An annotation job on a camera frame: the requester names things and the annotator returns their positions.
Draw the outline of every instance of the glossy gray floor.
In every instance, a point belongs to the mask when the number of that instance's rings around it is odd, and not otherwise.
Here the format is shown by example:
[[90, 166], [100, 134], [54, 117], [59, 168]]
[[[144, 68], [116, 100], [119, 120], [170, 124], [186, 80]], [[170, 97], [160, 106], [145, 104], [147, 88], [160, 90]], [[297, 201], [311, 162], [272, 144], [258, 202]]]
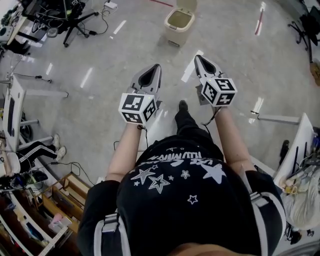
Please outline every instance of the glossy gray floor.
[[[297, 127], [252, 121], [246, 117], [250, 110], [285, 116], [306, 112], [313, 125], [320, 126], [320, 88], [309, 71], [304, 46], [296, 44], [295, 32], [287, 27], [291, 18], [277, 3], [265, 1], [260, 34], [255, 35], [261, 1], [199, 0], [194, 29], [186, 44], [177, 48], [163, 36], [171, 7], [149, 0], [116, 2], [119, 8], [106, 17], [109, 28], [105, 34], [75, 36], [69, 48], [62, 44], [65, 34], [47, 38], [33, 46], [30, 57], [14, 71], [53, 79], [52, 84], [28, 79], [25, 85], [29, 87], [69, 93], [63, 100], [27, 98], [24, 110], [28, 119], [40, 120], [40, 128], [35, 127], [37, 136], [61, 136], [67, 148], [63, 163], [79, 162], [92, 182], [106, 175], [114, 141], [120, 139], [125, 127], [118, 113], [120, 97], [140, 69], [159, 63], [163, 75], [163, 119], [148, 135], [149, 144], [175, 132], [174, 114], [180, 99], [187, 100], [198, 124], [210, 119], [210, 107], [198, 102], [195, 72], [187, 82], [181, 80], [199, 50], [234, 80], [238, 94], [231, 110], [252, 156], [276, 169], [282, 142], [292, 142]], [[175, 5], [173, 0], [166, 2]], [[102, 5], [103, 1], [94, 0], [96, 9]], [[91, 2], [86, 6], [88, 11], [90, 7]], [[126, 23], [114, 34], [124, 20]], [[97, 32], [105, 26], [101, 16], [85, 24]], [[7, 53], [1, 61], [1, 78], [20, 56], [11, 58]], [[209, 129], [219, 144], [214, 122]], [[144, 141], [140, 148], [145, 148]], [[69, 166], [62, 165], [53, 169], [59, 177], [70, 171]], [[81, 178], [88, 182], [83, 173]]]

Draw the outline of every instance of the trash can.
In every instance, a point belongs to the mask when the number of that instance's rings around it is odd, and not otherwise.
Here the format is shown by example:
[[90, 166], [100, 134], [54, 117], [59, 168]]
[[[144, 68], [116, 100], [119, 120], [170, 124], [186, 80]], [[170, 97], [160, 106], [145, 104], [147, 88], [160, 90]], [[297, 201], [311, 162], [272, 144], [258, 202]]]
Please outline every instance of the trash can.
[[165, 37], [169, 42], [182, 46], [191, 32], [194, 23], [197, 0], [176, 0], [173, 9], [164, 21]]

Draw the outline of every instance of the person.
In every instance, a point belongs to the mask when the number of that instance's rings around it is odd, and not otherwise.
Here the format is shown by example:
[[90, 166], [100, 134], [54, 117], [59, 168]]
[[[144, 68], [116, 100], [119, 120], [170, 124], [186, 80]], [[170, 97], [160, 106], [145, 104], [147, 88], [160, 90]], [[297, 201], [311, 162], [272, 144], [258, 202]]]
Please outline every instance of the person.
[[2, 177], [12, 177], [15, 174], [22, 174], [30, 170], [33, 161], [41, 156], [46, 156], [60, 161], [67, 153], [65, 146], [60, 146], [60, 136], [55, 134], [52, 144], [47, 146], [40, 141], [17, 152], [12, 152], [5, 141], [1, 140], [2, 156], [0, 158], [0, 184]]
[[30, 50], [30, 45], [28, 45], [29, 41], [26, 40], [24, 43], [19, 43], [16, 39], [8, 45], [5, 42], [0, 42], [0, 46], [5, 50], [9, 50], [14, 54], [26, 55]]
[[286, 223], [281, 198], [272, 178], [256, 171], [230, 110], [215, 111], [223, 155], [184, 100], [178, 108], [177, 134], [137, 162], [141, 130], [126, 125], [105, 181], [87, 194], [77, 234], [83, 256], [274, 252]]

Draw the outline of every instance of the sneaker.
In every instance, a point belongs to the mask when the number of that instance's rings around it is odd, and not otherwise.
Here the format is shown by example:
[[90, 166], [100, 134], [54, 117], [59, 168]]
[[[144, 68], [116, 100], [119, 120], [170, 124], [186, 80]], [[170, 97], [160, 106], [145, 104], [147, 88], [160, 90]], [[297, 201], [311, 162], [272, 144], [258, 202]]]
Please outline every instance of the sneaker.
[[62, 146], [56, 153], [56, 161], [59, 162], [67, 153], [67, 149], [65, 146]]
[[179, 111], [180, 110], [186, 110], [186, 111], [188, 111], [188, 104], [186, 103], [186, 101], [185, 100], [180, 100], [180, 102], [179, 102]]
[[60, 149], [60, 136], [58, 134], [54, 135], [52, 145], [54, 145], [55, 150]]

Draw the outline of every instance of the black striped pants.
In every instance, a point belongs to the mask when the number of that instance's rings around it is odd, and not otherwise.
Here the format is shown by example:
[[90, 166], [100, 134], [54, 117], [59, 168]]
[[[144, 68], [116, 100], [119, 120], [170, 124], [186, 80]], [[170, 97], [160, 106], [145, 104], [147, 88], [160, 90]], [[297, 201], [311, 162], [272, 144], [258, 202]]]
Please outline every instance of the black striped pants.
[[20, 162], [20, 173], [29, 171], [30, 164], [32, 164], [33, 161], [40, 156], [46, 156], [52, 159], [57, 157], [56, 148], [54, 145], [46, 146], [39, 141], [36, 141], [27, 148], [19, 150], [16, 154]]

